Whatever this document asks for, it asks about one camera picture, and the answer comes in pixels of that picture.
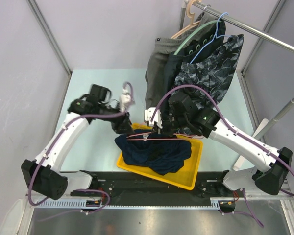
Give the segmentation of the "pink wire hanger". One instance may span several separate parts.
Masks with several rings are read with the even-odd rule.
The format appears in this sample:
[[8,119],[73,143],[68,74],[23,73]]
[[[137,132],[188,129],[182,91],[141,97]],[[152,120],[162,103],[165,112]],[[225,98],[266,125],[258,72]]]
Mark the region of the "pink wire hanger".
[[[134,130],[136,129],[140,129],[140,130],[149,130],[150,132],[146,132],[146,133],[140,133],[140,134],[133,134],[133,135],[129,135],[127,136],[128,140],[131,141],[140,141],[139,140],[134,140],[134,137],[140,137],[142,136],[141,141],[169,141],[172,140],[173,137],[167,137],[167,138],[149,138],[150,134],[151,134],[151,127],[145,125],[144,123],[138,124],[138,123],[134,123],[132,124],[132,128]],[[197,136],[197,135],[185,135],[185,134],[178,134],[178,133],[174,133],[174,135],[178,138],[178,139],[193,139],[193,140],[201,140],[204,137],[203,136]]]

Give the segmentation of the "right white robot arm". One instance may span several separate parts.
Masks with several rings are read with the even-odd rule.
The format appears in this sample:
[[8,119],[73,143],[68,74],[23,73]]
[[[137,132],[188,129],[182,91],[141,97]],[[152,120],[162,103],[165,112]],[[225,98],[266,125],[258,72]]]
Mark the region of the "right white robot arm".
[[278,195],[291,172],[293,153],[290,149],[266,145],[241,131],[213,108],[199,109],[183,92],[168,95],[160,100],[159,128],[164,133],[189,128],[192,133],[217,141],[253,164],[252,168],[228,170],[216,190],[228,196],[234,190],[256,186],[269,195]]

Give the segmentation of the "navy blue shorts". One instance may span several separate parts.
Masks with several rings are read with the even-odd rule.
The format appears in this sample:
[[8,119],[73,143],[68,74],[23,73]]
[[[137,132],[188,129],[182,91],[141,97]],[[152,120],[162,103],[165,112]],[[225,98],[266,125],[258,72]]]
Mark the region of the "navy blue shorts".
[[[135,134],[146,133],[147,130],[135,130]],[[166,138],[160,134],[150,134],[149,138]],[[141,141],[142,136],[131,141],[123,134],[115,138],[115,144],[121,150],[127,165],[148,167],[157,174],[177,173],[184,161],[191,156],[191,143],[173,136],[169,141]]]

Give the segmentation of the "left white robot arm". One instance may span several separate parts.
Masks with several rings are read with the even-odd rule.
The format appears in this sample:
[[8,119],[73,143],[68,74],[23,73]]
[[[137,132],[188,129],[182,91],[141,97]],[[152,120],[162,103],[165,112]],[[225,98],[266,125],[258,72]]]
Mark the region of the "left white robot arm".
[[67,109],[65,120],[47,146],[34,160],[24,160],[21,170],[28,187],[27,196],[31,205],[32,192],[45,199],[60,199],[66,191],[82,190],[89,196],[98,191],[98,183],[86,172],[76,176],[60,174],[62,164],[79,136],[92,121],[102,120],[111,124],[116,134],[134,134],[128,109],[135,103],[132,84],[125,82],[116,107],[110,105],[112,92],[103,86],[93,84],[89,93],[75,99]]

